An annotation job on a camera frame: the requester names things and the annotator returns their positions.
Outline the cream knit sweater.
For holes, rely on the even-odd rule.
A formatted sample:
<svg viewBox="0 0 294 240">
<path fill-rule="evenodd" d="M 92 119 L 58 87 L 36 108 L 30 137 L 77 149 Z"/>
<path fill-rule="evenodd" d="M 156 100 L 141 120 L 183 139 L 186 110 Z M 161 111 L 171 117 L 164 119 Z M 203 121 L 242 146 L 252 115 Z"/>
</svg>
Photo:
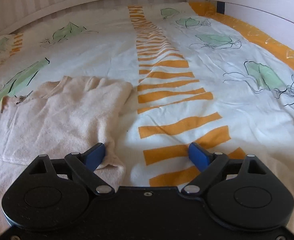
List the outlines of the cream knit sweater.
<svg viewBox="0 0 294 240">
<path fill-rule="evenodd" d="M 23 169 L 40 154 L 61 158 L 98 142 L 106 156 L 97 175 L 118 188 L 125 166 L 114 152 L 118 116 L 132 90 L 129 82 L 63 77 L 46 82 L 28 97 L 0 102 L 0 200 Z M 0 207 L 0 233 L 7 227 Z"/>
</svg>

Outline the white duvet orange green print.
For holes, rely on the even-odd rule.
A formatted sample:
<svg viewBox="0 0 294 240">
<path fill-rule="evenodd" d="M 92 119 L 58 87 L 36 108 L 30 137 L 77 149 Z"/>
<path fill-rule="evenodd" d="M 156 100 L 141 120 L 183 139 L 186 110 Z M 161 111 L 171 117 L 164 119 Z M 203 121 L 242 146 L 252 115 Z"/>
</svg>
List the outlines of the white duvet orange green print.
<svg viewBox="0 0 294 240">
<path fill-rule="evenodd" d="M 0 102 L 65 76 L 132 85 L 113 135 L 121 185 L 182 188 L 197 142 L 256 155 L 294 196 L 294 71 L 189 4 L 73 11 L 0 36 Z"/>
</svg>

